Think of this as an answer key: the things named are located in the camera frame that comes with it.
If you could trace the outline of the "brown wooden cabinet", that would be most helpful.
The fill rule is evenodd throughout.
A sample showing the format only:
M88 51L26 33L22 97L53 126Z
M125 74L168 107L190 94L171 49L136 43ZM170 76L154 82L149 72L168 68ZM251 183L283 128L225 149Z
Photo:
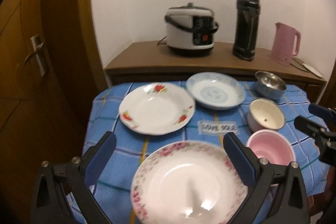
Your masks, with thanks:
M114 85L187 80L199 72L218 72L239 81L254 81L257 71L267 71L279 76L286 84L298 86L306 92L311 102L317 102L327 84L325 79L292 65L281 65L270 59L269 55L269 50L259 48L252 61L245 61L232 54L230 43L216 42L214 49L206 56L183 57L157 42L138 42L115 57L105 71Z

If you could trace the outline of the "red flower white plate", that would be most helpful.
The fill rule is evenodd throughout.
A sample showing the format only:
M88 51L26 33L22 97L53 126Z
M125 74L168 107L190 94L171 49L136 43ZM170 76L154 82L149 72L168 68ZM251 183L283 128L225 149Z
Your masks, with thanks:
M175 84L151 83L126 95L118 113L121 122L132 131L161 136L188 124L195 113L195 100Z

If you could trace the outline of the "black thermos flask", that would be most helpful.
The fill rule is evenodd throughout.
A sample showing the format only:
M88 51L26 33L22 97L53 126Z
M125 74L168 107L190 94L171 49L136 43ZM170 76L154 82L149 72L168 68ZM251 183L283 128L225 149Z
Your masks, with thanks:
M260 0L237 0L236 9L237 22L232 53L242 60L252 61L255 57L261 12Z

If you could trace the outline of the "brown wooden door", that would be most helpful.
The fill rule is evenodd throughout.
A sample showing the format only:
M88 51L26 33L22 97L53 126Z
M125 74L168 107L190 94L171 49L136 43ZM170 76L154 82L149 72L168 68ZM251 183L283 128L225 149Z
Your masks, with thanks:
M31 37L45 45L41 77ZM29 223L41 163L81 154L105 80L91 0L1 0L1 223Z

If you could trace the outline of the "pink floral rim plate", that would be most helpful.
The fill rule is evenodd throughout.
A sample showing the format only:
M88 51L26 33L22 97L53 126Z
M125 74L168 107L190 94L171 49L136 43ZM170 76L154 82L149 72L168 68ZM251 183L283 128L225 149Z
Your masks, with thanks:
M130 199L141 223L228 223L247 194L223 148L179 141L142 162Z

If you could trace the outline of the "pink electric kettle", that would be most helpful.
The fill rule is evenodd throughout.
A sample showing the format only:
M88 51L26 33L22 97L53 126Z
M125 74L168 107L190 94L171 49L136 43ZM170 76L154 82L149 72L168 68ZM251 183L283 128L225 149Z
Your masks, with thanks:
M292 57L297 56L301 42L301 33L287 24L277 22L276 34L270 58L285 66L291 64Z

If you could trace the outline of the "pink plastic bowl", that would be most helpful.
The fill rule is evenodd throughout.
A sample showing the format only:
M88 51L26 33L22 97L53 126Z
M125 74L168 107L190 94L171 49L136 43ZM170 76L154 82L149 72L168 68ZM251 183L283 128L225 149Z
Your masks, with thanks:
M288 139L275 130L262 129L253 133L246 146L260 158L266 158L270 163L288 165L296 161L295 152Z

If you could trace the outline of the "white black rice cooker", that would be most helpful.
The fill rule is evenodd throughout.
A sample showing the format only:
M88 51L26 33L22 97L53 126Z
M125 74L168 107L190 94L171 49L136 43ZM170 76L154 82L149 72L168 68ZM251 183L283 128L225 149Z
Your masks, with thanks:
M166 45L180 56L206 56L214 48L214 34L219 29L212 9L188 3L167 10Z

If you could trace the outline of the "cream enamel bowl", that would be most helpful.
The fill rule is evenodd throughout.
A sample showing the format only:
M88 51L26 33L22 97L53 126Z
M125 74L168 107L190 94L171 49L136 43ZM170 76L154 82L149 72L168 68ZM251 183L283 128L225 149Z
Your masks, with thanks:
M259 98L250 103L247 121L252 133L262 129L278 131L284 127L285 115L273 101Z

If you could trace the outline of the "stainless steel bowl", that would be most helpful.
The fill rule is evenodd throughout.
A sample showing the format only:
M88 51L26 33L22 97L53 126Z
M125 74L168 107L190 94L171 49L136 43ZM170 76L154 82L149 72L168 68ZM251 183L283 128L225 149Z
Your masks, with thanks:
M278 101L287 89L286 83L273 73L257 71L255 77L256 91L264 98Z

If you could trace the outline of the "blue patterned white plate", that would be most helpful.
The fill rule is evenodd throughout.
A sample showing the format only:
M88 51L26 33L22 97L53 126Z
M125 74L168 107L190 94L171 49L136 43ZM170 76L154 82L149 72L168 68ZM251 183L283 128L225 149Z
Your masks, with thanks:
M222 73L197 73L186 81L185 87L198 104L212 110L235 108L246 98L242 84Z

